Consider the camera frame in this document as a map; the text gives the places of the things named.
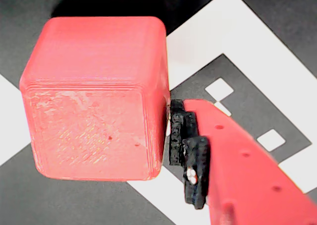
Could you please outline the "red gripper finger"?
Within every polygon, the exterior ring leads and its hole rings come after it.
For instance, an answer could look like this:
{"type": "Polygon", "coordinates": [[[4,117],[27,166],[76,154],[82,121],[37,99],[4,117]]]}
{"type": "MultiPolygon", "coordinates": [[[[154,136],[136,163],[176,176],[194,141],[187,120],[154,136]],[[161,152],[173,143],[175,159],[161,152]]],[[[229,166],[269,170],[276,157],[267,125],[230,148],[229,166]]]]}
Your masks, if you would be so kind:
{"type": "Polygon", "coordinates": [[[211,102],[172,100],[170,129],[169,163],[183,168],[185,201],[208,205],[211,224],[316,224],[316,204],[211,102]]]}

